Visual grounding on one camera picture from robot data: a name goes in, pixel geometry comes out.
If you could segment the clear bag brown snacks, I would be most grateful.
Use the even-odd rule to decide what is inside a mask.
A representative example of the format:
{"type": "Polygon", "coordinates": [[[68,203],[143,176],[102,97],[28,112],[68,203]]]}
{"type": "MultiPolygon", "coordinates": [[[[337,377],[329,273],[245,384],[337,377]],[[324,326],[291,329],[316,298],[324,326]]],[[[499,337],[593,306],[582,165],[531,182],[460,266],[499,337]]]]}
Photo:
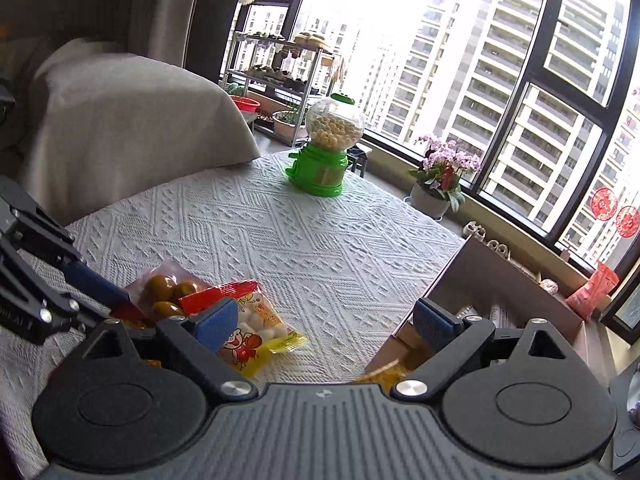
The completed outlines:
{"type": "Polygon", "coordinates": [[[176,259],[165,259],[125,288],[129,302],[117,306],[112,317],[134,327],[150,327],[171,315],[186,316],[180,299],[209,287],[206,281],[180,266],[176,259]]]}

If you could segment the red yellow candy bag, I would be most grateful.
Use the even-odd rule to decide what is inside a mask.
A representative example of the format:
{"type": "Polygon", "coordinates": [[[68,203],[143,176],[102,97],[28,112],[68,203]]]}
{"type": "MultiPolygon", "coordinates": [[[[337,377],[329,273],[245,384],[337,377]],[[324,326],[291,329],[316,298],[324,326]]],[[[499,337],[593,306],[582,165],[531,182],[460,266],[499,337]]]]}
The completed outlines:
{"type": "Polygon", "coordinates": [[[303,347],[307,337],[285,323],[256,281],[209,287],[180,299],[188,318],[232,298],[238,304],[238,324],[217,356],[245,377],[254,376],[276,354],[303,347]]]}

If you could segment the yellow snack bag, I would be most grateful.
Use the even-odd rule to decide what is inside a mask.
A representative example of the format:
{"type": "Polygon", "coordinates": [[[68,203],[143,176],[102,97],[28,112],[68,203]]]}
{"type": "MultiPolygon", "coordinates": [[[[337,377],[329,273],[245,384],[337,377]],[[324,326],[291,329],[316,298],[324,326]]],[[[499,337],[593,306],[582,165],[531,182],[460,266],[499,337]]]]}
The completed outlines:
{"type": "Polygon", "coordinates": [[[397,359],[383,366],[364,373],[354,379],[354,385],[375,384],[379,385],[385,393],[390,393],[390,388],[405,380],[416,369],[416,364],[408,359],[397,359]]]}

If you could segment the pink cardboard box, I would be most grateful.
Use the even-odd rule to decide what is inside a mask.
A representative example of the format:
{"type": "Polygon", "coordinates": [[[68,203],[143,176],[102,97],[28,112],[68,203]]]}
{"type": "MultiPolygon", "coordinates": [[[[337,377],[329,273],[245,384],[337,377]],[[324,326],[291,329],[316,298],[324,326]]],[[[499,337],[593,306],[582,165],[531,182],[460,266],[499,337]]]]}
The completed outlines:
{"type": "MultiPolygon", "coordinates": [[[[421,298],[459,313],[492,318],[506,327],[522,328],[532,318],[544,318],[573,346],[589,366],[596,362],[598,333],[564,300],[546,292],[474,238],[461,246],[421,298]]],[[[367,372],[397,359],[421,363],[434,351],[413,326],[413,308],[387,338],[366,367],[367,372]]]]}

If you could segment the white textured tablecloth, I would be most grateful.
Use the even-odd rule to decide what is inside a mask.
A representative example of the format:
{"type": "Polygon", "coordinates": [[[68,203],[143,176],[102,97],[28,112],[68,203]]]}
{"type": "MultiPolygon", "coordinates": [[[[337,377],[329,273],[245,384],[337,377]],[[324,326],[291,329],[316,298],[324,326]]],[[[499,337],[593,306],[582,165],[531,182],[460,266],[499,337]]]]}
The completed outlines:
{"type": "Polygon", "coordinates": [[[336,197],[299,191],[287,154],[157,185],[70,225],[92,270],[125,286],[172,259],[209,284],[258,281],[306,344],[267,382],[356,378],[460,248],[458,234],[348,174],[336,197]]]}

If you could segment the orange bag by window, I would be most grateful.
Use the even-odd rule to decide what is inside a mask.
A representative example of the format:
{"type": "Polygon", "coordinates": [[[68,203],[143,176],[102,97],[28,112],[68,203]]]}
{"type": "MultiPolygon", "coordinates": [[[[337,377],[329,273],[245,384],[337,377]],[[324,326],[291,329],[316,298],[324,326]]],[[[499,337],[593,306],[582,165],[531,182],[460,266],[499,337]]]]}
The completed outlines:
{"type": "Polygon", "coordinates": [[[566,303],[583,320],[588,321],[604,297],[608,296],[619,282],[617,274],[609,266],[599,261],[589,280],[576,292],[573,292],[567,298],[566,303]]]}

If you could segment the beige covered chair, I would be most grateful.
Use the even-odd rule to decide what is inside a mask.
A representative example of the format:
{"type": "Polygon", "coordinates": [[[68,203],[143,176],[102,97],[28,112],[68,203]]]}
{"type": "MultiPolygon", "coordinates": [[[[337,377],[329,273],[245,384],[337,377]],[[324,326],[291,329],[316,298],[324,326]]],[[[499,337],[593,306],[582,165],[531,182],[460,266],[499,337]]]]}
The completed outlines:
{"type": "Polygon", "coordinates": [[[22,188],[62,226],[178,177],[258,158],[223,88],[79,38],[25,66],[22,188]]]}

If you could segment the pink orchid flower pot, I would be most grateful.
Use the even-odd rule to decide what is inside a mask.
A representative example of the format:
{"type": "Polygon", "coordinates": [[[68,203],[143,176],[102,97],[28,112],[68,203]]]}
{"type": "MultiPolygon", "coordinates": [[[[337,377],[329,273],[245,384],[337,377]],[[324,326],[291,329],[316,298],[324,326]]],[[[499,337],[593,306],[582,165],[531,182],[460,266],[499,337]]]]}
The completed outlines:
{"type": "Polygon", "coordinates": [[[448,210],[457,212],[464,203],[461,180],[480,169],[480,156],[465,151],[454,140],[420,136],[424,145],[422,160],[408,171],[414,183],[409,203],[434,220],[448,210]]]}

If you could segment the black framed window door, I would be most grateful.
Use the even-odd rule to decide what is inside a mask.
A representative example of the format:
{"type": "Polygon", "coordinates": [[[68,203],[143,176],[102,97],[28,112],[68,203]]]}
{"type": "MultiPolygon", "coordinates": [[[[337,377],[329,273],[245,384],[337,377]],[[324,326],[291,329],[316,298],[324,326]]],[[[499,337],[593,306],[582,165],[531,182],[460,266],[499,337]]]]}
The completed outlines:
{"type": "Polygon", "coordinates": [[[640,332],[640,273],[634,270],[608,305],[600,322],[620,336],[627,344],[634,344],[640,332]]]}

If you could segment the grey washing machine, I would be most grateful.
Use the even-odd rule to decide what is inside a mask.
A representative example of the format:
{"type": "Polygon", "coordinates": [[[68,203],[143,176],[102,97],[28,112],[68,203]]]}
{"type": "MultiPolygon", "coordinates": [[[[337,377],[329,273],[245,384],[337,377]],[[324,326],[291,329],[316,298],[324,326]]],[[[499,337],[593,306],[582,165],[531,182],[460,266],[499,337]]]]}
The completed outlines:
{"type": "Polygon", "coordinates": [[[620,479],[639,478],[639,360],[610,381],[617,422],[612,440],[612,471],[620,479]]]}

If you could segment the left red window decoration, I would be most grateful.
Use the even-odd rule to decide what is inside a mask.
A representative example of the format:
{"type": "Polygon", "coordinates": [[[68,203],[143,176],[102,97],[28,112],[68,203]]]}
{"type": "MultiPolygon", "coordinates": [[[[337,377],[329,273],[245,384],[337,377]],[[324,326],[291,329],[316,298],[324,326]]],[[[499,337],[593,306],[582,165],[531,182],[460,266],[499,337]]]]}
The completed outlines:
{"type": "Polygon", "coordinates": [[[602,186],[594,191],[590,200],[590,209],[596,220],[608,221],[617,211],[618,199],[612,188],[602,186]]]}

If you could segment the red window decoration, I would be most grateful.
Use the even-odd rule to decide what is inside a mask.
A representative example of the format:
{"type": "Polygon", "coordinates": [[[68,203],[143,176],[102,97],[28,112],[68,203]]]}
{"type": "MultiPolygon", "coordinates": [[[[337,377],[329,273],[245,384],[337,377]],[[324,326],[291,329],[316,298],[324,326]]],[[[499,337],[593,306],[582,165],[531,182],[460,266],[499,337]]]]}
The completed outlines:
{"type": "Polygon", "coordinates": [[[640,229],[640,212],[634,206],[623,206],[617,213],[615,224],[620,237],[634,237],[640,229]]]}
{"type": "Polygon", "coordinates": [[[617,211],[618,199],[612,188],[602,186],[594,191],[590,200],[590,209],[596,220],[608,221],[617,211]]]}

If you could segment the black stool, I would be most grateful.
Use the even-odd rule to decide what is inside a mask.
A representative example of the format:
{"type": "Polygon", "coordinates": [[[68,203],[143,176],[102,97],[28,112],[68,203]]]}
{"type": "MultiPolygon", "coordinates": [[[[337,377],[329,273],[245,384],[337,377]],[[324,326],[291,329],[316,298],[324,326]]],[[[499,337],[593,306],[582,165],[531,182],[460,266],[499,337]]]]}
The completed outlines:
{"type": "Polygon", "coordinates": [[[347,169],[354,174],[359,174],[360,177],[363,178],[367,172],[369,155],[371,153],[372,148],[360,143],[355,144],[346,152],[348,160],[347,169]]]}

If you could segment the right red window decoration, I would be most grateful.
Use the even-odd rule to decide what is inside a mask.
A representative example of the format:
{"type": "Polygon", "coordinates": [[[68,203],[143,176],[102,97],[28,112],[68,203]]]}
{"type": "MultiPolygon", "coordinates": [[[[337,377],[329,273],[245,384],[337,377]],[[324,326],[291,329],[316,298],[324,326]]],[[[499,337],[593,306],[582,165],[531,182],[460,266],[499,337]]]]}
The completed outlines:
{"type": "Polygon", "coordinates": [[[634,237],[640,229],[640,212],[634,206],[623,206],[617,213],[615,224],[620,237],[634,237]]]}

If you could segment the red basin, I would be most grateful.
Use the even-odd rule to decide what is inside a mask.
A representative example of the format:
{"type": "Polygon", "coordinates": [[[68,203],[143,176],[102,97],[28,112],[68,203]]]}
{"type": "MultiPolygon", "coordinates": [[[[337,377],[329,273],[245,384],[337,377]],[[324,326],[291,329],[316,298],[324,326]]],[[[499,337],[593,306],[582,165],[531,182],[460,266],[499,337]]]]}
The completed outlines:
{"type": "Polygon", "coordinates": [[[256,113],[259,110],[259,101],[247,98],[246,96],[232,96],[231,99],[241,112],[256,113]]]}

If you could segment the green gumball machine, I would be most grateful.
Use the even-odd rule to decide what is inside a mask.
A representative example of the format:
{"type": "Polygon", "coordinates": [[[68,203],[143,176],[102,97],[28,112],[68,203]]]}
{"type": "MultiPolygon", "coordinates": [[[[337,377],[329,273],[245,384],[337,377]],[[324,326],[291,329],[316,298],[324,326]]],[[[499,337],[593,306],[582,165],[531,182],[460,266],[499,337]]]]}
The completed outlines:
{"type": "Polygon", "coordinates": [[[335,197],[343,191],[347,151],[363,135],[364,119],[355,100],[332,93],[311,105],[305,117],[308,141],[291,153],[285,174],[292,185],[314,196],[335,197]]]}

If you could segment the metal shelf rack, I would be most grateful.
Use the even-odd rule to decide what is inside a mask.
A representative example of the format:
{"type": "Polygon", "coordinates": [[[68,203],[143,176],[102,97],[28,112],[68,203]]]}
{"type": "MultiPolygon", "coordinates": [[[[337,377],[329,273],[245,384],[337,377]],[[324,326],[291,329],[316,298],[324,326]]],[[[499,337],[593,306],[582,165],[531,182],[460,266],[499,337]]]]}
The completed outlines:
{"type": "Polygon", "coordinates": [[[301,32],[286,39],[266,32],[234,32],[220,84],[260,102],[250,125],[286,145],[306,138],[306,111],[332,87],[340,58],[321,36],[301,32]]]}

